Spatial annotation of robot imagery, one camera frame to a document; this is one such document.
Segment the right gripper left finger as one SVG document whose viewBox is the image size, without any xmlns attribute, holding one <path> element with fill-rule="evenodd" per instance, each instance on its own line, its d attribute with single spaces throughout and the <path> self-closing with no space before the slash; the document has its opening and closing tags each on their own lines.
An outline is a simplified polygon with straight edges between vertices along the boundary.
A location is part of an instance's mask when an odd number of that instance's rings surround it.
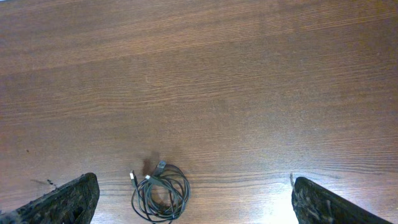
<svg viewBox="0 0 398 224">
<path fill-rule="evenodd" d="M 1 224 L 88 224 L 99 197 L 97 176 L 89 172 L 22 207 L 3 213 Z"/>
</svg>

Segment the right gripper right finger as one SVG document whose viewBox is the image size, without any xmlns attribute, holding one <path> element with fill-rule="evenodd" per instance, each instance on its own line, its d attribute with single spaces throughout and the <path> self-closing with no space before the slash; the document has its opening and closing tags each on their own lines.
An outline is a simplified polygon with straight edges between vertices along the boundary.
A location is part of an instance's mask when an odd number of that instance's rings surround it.
<svg viewBox="0 0 398 224">
<path fill-rule="evenodd" d="M 391 224 L 306 177 L 291 177 L 290 183 L 300 224 Z"/>
</svg>

